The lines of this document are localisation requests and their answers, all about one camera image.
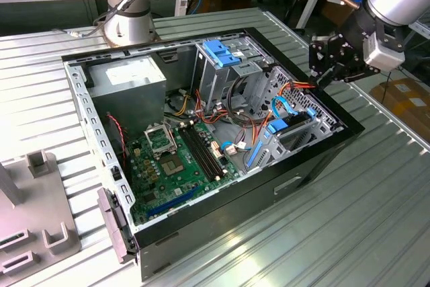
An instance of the wire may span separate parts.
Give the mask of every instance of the wire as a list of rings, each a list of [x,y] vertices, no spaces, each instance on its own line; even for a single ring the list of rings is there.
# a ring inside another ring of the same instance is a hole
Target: wire
[[[424,45],[425,43],[427,43],[428,41],[430,41],[430,40],[424,40],[424,41],[422,41],[421,43],[418,43],[417,45],[415,45],[415,46],[413,46],[413,47],[411,47],[411,48],[407,48],[407,50],[414,50],[414,49],[416,49],[417,47],[420,47],[421,45]]]
[[[258,129],[258,132],[257,132],[257,136],[260,134],[261,129],[263,129],[263,127],[267,124],[267,121],[269,121],[270,117],[271,117],[271,110],[267,114],[266,119],[264,119],[264,122],[260,125],[260,128]]]
[[[196,6],[196,8],[194,8],[194,10],[191,12],[191,15],[193,15],[195,12],[196,12],[196,10],[198,9],[198,7],[200,6],[200,3],[202,2],[202,0],[199,0],[199,2],[197,3],[197,6]]]
[[[200,98],[200,93],[199,90],[196,90],[196,107],[195,107],[195,111],[196,111],[196,116],[199,117],[202,122],[204,122],[205,124],[213,124],[215,122],[217,122],[219,119],[221,119],[222,117],[227,116],[227,110],[218,110],[216,112],[220,112],[221,114],[217,117],[215,117],[215,113],[213,112],[212,115],[207,119],[206,116],[203,115],[203,113],[198,112],[199,110],[202,110],[202,99]]]
[[[188,13],[189,13],[189,10],[191,9],[191,6],[193,5],[193,2],[194,2],[194,0],[190,0],[190,1],[189,1],[189,4],[188,4],[188,6],[187,6],[187,11],[185,12],[187,15],[188,15]]]
[[[247,131],[245,130],[245,128],[240,129],[239,132],[237,133],[236,137],[234,138],[233,143],[237,144],[239,141],[244,141],[245,137],[246,137],[246,133],[247,133]]]
[[[284,97],[280,97],[280,96],[275,96],[272,101],[271,101],[271,107],[273,109],[273,114],[279,118],[279,112],[276,109],[276,100],[281,101],[281,103],[284,105],[285,110],[287,111],[288,114],[292,114],[292,115],[298,115],[298,112],[296,110],[294,110],[290,104],[288,103],[288,101],[284,98]]]
[[[122,134],[122,127],[120,123],[110,114],[107,115],[109,119],[111,119],[113,122],[115,122],[116,128],[118,128],[118,132],[120,133],[121,137],[121,145],[122,145],[122,163],[124,165],[124,168],[126,168],[126,143],[124,142],[124,135]]]
[[[231,141],[226,141],[226,142],[224,142],[224,143],[221,145],[221,151],[223,151],[223,150],[226,148],[226,146],[228,146],[228,145],[233,145],[233,143],[232,143]]]
[[[185,112],[185,109],[187,108],[187,100],[188,100],[188,95],[184,95],[182,108],[175,114],[175,116],[180,116]]]
[[[390,71],[390,72],[389,72],[389,74],[388,74],[388,76],[387,76],[387,81],[385,81],[384,94],[383,94],[383,96],[382,96],[382,100],[381,100],[381,104],[382,104],[382,105],[384,105],[384,99],[385,99],[385,95],[386,95],[386,93],[387,93],[387,88],[388,88],[388,80],[389,80],[389,78],[391,77],[391,72],[392,72],[392,71]]]
[[[232,143],[231,141],[226,141],[226,142],[224,142],[222,145],[221,145],[221,151],[224,151],[224,149],[228,146],[228,145],[233,145],[234,147],[236,147],[236,148],[239,148],[239,149],[242,149],[242,148],[240,148],[238,145],[236,145],[236,144],[234,144],[234,143]],[[243,148],[244,150],[246,150],[246,151],[250,151],[251,150],[251,148]]]
[[[133,4],[133,2],[135,2],[135,0],[122,0],[115,7],[111,8],[106,13],[100,15],[98,18],[96,18],[94,20],[93,23],[97,23],[99,20],[106,17],[105,21],[103,23],[99,24],[95,29],[93,29],[89,33],[82,34],[80,32],[66,31],[66,30],[62,30],[60,28],[54,28],[53,31],[62,32],[64,34],[68,34],[74,38],[89,37],[91,35],[94,35],[96,32],[98,32],[102,27],[104,27],[119,11],[126,11],[131,6],[131,4]]]
[[[421,80],[417,80],[416,79],[416,77],[414,78],[414,77],[410,77],[409,75],[407,75],[403,70],[404,70],[404,68],[402,68],[402,67],[398,67],[397,69],[396,69],[397,71],[399,71],[399,72],[401,72],[405,77],[407,77],[408,79],[412,79],[412,80],[414,80],[415,82],[418,82],[418,83],[424,83],[424,84],[426,84],[425,82],[422,82]]]

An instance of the metal bracket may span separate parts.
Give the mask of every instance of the metal bracket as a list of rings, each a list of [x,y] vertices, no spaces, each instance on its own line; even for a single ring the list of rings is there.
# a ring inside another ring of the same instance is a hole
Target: metal bracket
[[[112,245],[118,261],[126,263],[136,257],[136,244],[132,237],[126,237],[123,228],[127,226],[127,221],[122,212],[121,206],[116,202],[116,198],[109,191],[101,188],[97,190],[99,198],[97,203],[101,210],[101,215],[105,221]]]

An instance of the green motherboard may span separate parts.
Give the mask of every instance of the green motherboard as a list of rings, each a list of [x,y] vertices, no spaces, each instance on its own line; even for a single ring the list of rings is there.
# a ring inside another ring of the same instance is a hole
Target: green motherboard
[[[204,147],[213,155],[210,143],[215,139],[206,125],[194,124],[193,133],[197,133],[202,141],[203,145],[199,145],[199,148]],[[200,167],[202,160],[200,165],[197,160],[203,154],[196,155],[195,147],[187,147],[185,142],[190,145],[190,141],[181,137],[185,136],[183,129],[172,129],[171,134],[177,145],[177,151],[175,154],[164,153],[158,160],[155,158],[153,148],[163,147],[169,143],[163,131],[157,130],[150,134],[152,148],[145,136],[127,144],[131,154],[130,186],[136,198],[131,213],[136,225],[143,224],[154,216],[166,213],[239,176],[230,160],[226,157],[220,159],[218,156],[214,160],[222,169],[223,176],[217,176],[216,179],[208,178]]]

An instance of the aluminum table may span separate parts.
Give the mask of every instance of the aluminum table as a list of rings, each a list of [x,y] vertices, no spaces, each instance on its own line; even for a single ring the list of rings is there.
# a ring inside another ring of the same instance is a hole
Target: aluminum table
[[[306,43],[258,9],[155,21],[162,39],[256,27],[302,70]],[[0,160],[56,155],[82,250],[17,286],[140,286],[120,265],[60,56],[107,48],[100,34],[0,38]],[[424,286],[430,280],[429,145],[355,85],[327,92],[365,131],[321,176],[149,279],[147,286]]]

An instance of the red cable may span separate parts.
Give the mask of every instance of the red cable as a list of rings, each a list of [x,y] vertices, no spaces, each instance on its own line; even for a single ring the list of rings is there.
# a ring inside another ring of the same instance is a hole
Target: red cable
[[[123,165],[125,168],[126,167],[126,143],[124,142],[124,135],[122,134],[122,127],[121,127],[120,123],[113,116],[111,116],[110,114],[108,114],[107,116],[115,122],[116,127],[118,128],[118,131],[120,132],[121,144],[122,144]]]

